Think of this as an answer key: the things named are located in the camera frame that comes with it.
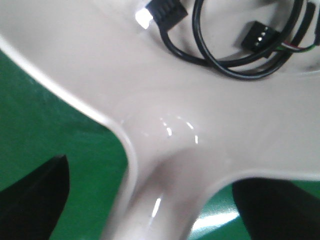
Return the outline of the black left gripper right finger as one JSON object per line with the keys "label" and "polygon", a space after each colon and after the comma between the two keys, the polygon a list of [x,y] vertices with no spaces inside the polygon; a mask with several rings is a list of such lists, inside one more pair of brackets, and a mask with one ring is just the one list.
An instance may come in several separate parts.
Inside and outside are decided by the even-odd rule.
{"label": "black left gripper right finger", "polygon": [[252,240],[318,240],[320,199],[287,180],[249,178],[232,195]]}

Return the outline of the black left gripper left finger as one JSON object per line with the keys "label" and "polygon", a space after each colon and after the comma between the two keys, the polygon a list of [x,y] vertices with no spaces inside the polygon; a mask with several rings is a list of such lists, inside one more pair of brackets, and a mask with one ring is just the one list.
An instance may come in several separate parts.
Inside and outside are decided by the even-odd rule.
{"label": "black left gripper left finger", "polygon": [[66,155],[55,156],[0,192],[2,240],[48,240],[70,192]]}

